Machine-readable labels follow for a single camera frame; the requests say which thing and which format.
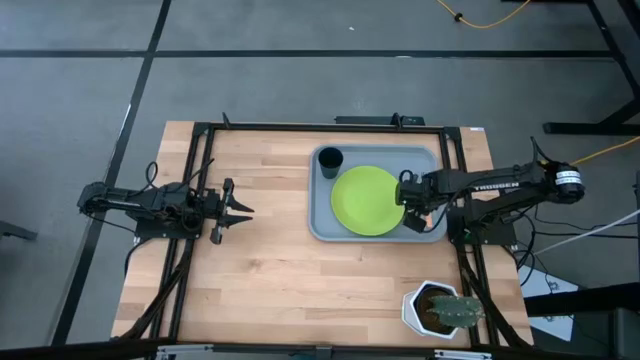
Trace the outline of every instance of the white cable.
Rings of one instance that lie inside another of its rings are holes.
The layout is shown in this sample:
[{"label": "white cable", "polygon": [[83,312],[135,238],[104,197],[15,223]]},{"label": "white cable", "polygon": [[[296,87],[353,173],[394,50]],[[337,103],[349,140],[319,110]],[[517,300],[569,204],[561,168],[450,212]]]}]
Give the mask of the white cable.
[{"label": "white cable", "polygon": [[557,248],[558,246],[562,246],[562,245],[568,244],[568,243],[570,243],[570,242],[574,242],[574,241],[576,241],[576,240],[578,240],[578,239],[582,239],[583,237],[587,237],[587,236],[589,236],[589,235],[593,235],[593,234],[595,234],[595,233],[599,233],[600,231],[607,230],[607,229],[612,228],[612,227],[614,227],[614,226],[616,226],[616,225],[620,224],[621,222],[624,222],[625,220],[627,220],[627,219],[629,219],[629,218],[632,218],[632,217],[634,217],[634,216],[636,216],[636,215],[638,215],[638,214],[640,214],[640,209],[638,209],[638,210],[636,210],[636,211],[632,212],[631,214],[629,214],[629,215],[627,215],[627,216],[623,217],[623,218],[622,218],[622,219],[620,219],[620,220],[616,220],[616,221],[612,222],[611,224],[609,224],[609,225],[607,225],[607,226],[603,226],[603,227],[601,227],[601,228],[598,228],[598,229],[595,229],[595,230],[591,230],[591,231],[586,232],[586,233],[584,233],[584,234],[580,234],[580,235],[574,236],[574,237],[572,237],[572,238],[570,238],[570,239],[567,239],[567,240],[564,240],[564,241],[560,241],[560,242],[559,242],[559,243],[557,243],[557,244],[553,244],[553,245],[551,245],[551,246],[549,246],[549,247],[546,247],[546,248],[544,248],[544,249],[542,249],[542,250],[536,251],[535,253],[533,253],[533,255],[538,256],[538,255],[542,254],[543,252],[547,252],[547,251],[549,251],[549,250],[551,250],[551,249],[555,249],[555,248]]}]

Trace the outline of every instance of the white pot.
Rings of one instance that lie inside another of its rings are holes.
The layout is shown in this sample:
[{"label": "white pot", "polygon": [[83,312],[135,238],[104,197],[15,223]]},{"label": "white pot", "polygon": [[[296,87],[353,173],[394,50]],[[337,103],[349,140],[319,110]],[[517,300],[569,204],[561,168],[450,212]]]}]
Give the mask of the white pot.
[{"label": "white pot", "polygon": [[458,296],[456,289],[451,285],[441,284],[435,281],[425,281],[422,283],[422,285],[420,285],[418,290],[412,291],[404,296],[404,299],[402,300],[402,321],[404,321],[405,324],[409,325],[409,327],[413,329],[413,331],[417,332],[422,336],[429,335],[429,336],[437,336],[443,339],[453,339],[453,337],[456,335],[456,332],[458,332],[458,328],[453,329],[453,331],[449,334],[440,334],[440,333],[425,329],[422,326],[420,319],[418,319],[418,314],[416,312],[416,308],[414,304],[416,302],[416,299],[418,298],[418,295],[422,291],[422,289],[424,289],[427,286],[436,286],[451,293],[451,295]]}]

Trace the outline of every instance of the lime green plate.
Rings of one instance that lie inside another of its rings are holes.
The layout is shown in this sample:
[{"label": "lime green plate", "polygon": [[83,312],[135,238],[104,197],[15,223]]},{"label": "lime green plate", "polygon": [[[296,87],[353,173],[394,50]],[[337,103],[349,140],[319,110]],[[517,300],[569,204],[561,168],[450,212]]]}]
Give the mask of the lime green plate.
[{"label": "lime green plate", "polygon": [[356,234],[377,236],[402,220],[396,205],[398,180],[376,166],[358,166],[338,178],[331,191],[331,208],[338,220]]}]

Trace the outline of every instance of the wooden tabletop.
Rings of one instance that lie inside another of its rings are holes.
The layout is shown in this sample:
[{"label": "wooden tabletop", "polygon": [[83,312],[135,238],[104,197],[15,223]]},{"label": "wooden tabletop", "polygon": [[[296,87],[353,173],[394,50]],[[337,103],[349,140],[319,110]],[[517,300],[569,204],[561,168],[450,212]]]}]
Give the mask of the wooden tabletop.
[{"label": "wooden tabletop", "polygon": [[[193,122],[168,122],[156,185],[180,181]],[[461,128],[469,171],[491,169],[484,130]],[[216,131],[207,187],[233,178],[236,199],[255,209],[254,220],[208,239],[213,220],[196,241],[179,341],[464,347],[468,331],[452,340],[421,337],[400,316],[402,297],[424,280],[462,293],[454,247],[432,244],[328,243],[307,226],[309,155],[324,144],[414,144],[429,148],[442,166],[439,140],[430,134]],[[202,148],[196,164],[200,164]],[[449,144],[452,166],[455,149]],[[156,239],[131,259],[113,335],[128,330],[158,290],[168,241]],[[484,246],[491,295],[509,323],[532,342],[518,274],[498,246]],[[161,335],[168,332],[168,300]],[[484,323],[479,324],[486,342]]]}]

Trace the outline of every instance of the black cup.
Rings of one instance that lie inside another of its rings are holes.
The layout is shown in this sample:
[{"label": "black cup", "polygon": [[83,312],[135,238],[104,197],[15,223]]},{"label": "black cup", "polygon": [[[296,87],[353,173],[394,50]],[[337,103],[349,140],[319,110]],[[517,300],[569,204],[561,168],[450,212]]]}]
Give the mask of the black cup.
[{"label": "black cup", "polygon": [[338,171],[340,171],[340,165],[342,165],[343,159],[342,151],[336,148],[327,147],[322,149],[318,155],[322,176],[327,179],[333,179],[338,176]]}]

